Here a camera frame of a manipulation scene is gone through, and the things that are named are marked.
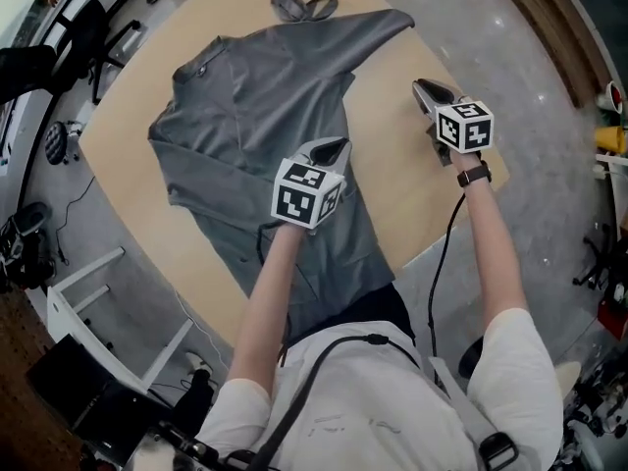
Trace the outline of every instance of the table top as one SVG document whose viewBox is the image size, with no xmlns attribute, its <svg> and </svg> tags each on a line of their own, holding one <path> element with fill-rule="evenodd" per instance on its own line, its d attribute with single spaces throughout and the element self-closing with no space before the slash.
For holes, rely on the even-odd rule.
<svg viewBox="0 0 628 471">
<path fill-rule="evenodd" d="M 335 16 L 389 7 L 384 0 L 340 0 Z M 89 166 L 138 244 L 229 343 L 246 298 L 191 215 L 168 204 L 148 127 L 172 97 L 176 68 L 219 34 L 242 36 L 278 22 L 270 0 L 187 0 L 121 71 L 80 138 Z M 455 171 L 441 166 L 425 134 L 430 121 L 411 83 L 455 82 L 414 29 L 391 39 L 354 73 L 344 97 L 351 165 L 380 246 L 398 272 L 445 233 L 461 193 Z M 485 158 L 497 188 L 508 172 L 495 149 Z"/>
<path fill-rule="evenodd" d="M 46 301 L 46 329 L 52 340 L 58 342 L 72 335 L 116 379 L 141 393 L 147 392 L 147 386 L 91 332 L 60 291 L 48 288 Z"/>
</svg>

